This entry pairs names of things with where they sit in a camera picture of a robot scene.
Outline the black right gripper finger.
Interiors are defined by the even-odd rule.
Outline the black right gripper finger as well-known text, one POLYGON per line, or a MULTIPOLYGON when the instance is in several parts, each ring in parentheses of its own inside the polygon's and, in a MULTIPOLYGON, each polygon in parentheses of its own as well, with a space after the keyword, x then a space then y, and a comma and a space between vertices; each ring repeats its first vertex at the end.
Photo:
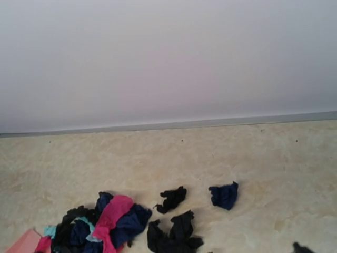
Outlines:
POLYGON ((294 242, 292 246, 294 253, 313 253, 310 248, 306 246, 301 246, 298 242, 294 242))

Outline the pink plastic dustpan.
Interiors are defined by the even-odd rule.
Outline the pink plastic dustpan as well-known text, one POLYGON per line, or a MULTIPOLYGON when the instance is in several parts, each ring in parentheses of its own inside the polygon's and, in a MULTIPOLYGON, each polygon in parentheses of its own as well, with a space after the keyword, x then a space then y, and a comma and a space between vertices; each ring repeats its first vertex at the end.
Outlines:
POLYGON ((40 239, 41 239, 40 234, 38 234, 34 229, 29 229, 5 252, 34 253, 40 239))

